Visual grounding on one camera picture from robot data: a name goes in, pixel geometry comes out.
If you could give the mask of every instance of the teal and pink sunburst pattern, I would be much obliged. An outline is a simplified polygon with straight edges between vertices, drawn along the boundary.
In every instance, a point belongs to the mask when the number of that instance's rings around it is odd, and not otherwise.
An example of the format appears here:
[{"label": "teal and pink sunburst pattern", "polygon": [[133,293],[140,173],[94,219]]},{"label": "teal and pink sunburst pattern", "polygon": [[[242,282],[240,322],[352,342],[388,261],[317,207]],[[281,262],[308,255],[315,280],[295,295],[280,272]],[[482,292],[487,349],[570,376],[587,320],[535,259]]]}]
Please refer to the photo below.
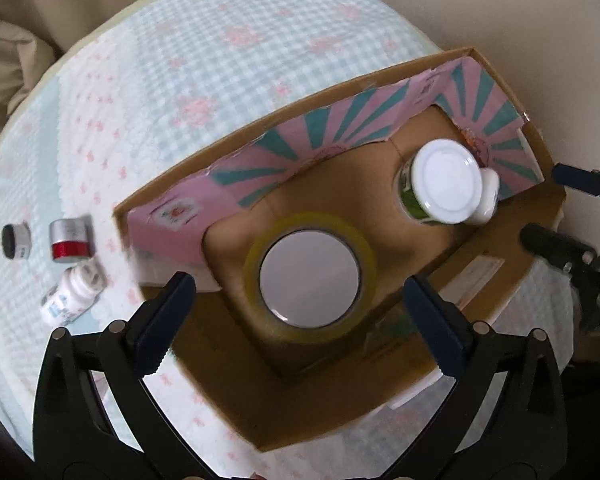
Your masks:
[{"label": "teal and pink sunburst pattern", "polygon": [[370,142],[394,130],[409,80],[370,88],[268,130],[237,153],[219,160],[210,175],[250,207],[276,186],[325,158]]},{"label": "teal and pink sunburst pattern", "polygon": [[176,261],[206,265],[202,238],[216,221],[250,208],[325,158],[387,140],[431,105],[439,106],[460,128],[479,163],[498,172],[501,200],[542,181],[520,132],[524,119],[484,68],[463,57],[266,131],[133,209],[127,216],[132,243]]},{"label": "teal and pink sunburst pattern", "polygon": [[469,57],[280,124],[219,160],[210,174],[238,205],[248,208],[320,160],[386,140],[432,104],[462,130],[480,164],[498,172],[501,200],[542,181],[519,136],[524,119],[482,66]]},{"label": "teal and pink sunburst pattern", "polygon": [[460,128],[478,163],[498,172],[500,200],[542,182],[520,132],[524,119],[475,59],[462,58],[434,102]]}]

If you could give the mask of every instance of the green label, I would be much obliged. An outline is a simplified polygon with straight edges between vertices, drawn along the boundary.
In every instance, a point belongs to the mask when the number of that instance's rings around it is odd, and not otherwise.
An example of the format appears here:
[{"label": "green label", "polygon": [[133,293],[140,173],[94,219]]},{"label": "green label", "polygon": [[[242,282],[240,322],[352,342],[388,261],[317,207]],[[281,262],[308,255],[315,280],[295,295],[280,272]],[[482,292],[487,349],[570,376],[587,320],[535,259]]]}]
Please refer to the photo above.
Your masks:
[{"label": "green label", "polygon": [[405,165],[400,170],[400,175],[398,176],[398,195],[400,197],[400,202],[404,207],[406,213],[417,220],[418,222],[424,223],[439,223],[434,220],[429,214],[424,211],[423,207],[418,202],[416,198],[416,194],[413,192],[413,188],[411,187],[411,164]]}]

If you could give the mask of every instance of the tape roll center hole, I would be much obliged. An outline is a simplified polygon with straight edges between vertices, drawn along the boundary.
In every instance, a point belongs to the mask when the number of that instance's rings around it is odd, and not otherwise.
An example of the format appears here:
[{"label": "tape roll center hole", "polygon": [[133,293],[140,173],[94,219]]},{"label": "tape roll center hole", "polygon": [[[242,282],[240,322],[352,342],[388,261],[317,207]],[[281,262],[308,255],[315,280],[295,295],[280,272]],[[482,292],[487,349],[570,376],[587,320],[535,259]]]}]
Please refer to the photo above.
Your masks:
[{"label": "tape roll center hole", "polygon": [[300,328],[339,320],[356,301],[360,281],[358,261],[349,246],[318,230],[280,238],[264,257],[259,277],[267,308]]}]

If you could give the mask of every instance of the jar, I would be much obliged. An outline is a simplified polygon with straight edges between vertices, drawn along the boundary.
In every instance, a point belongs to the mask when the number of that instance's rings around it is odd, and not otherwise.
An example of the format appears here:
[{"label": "jar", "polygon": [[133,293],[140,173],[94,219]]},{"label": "jar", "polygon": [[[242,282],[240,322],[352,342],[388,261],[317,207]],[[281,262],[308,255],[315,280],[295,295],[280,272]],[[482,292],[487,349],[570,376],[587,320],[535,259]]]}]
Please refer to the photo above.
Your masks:
[{"label": "jar", "polygon": [[87,224],[82,218],[61,218],[49,225],[51,259],[74,264],[91,257]]},{"label": "jar", "polygon": [[417,222],[459,224],[482,196],[480,167],[471,152],[449,139],[425,144],[397,173],[398,206]]},{"label": "jar", "polygon": [[31,234],[25,224],[7,224],[2,228],[2,252],[10,260],[25,260],[31,250]]},{"label": "jar", "polygon": [[65,326],[88,310],[104,289],[104,280],[92,258],[62,273],[60,282],[42,299],[42,319],[51,326]]}]

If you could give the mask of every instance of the black clamp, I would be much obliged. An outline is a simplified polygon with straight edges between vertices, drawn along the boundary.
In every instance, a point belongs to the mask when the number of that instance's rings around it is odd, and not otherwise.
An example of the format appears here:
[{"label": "black clamp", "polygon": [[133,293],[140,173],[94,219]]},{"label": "black clamp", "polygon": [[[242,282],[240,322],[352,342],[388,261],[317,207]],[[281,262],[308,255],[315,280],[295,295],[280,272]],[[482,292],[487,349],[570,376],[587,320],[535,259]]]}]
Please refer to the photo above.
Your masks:
[{"label": "black clamp", "polygon": [[[54,330],[33,423],[36,463],[50,479],[221,480],[183,441],[142,382],[157,370],[194,295],[193,278],[180,272],[129,322],[116,320],[101,333],[78,336]],[[483,321],[470,324],[421,276],[405,282],[403,299],[443,373],[457,381],[416,441],[376,480],[550,478],[564,464],[567,448],[560,375],[546,333],[501,335]],[[90,370],[105,373],[142,451],[117,438]],[[482,438],[456,452],[494,375],[505,371]]]},{"label": "black clamp", "polygon": [[[558,184],[600,197],[600,171],[557,164],[552,176]],[[528,252],[570,276],[582,306],[581,331],[600,331],[600,255],[596,250],[538,224],[528,224],[520,231],[520,243]]]}]

